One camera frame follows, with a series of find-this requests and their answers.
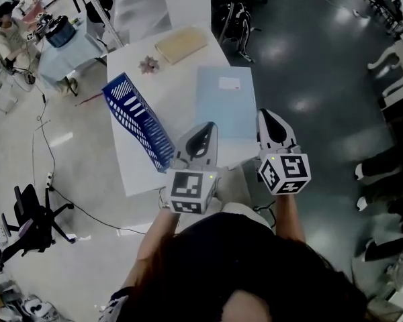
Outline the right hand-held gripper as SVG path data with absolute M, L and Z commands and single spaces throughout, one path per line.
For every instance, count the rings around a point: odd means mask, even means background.
M 257 113 L 257 140 L 261 149 L 258 174 L 274 195 L 295 195 L 311 180 L 308 155 L 297 145 L 291 126 L 268 109 Z

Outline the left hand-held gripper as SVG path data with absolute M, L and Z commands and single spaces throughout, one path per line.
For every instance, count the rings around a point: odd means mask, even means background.
M 217 157 L 218 127 L 213 121 L 181 136 L 166 172 L 163 207 L 173 213 L 204 215 L 218 188 Z

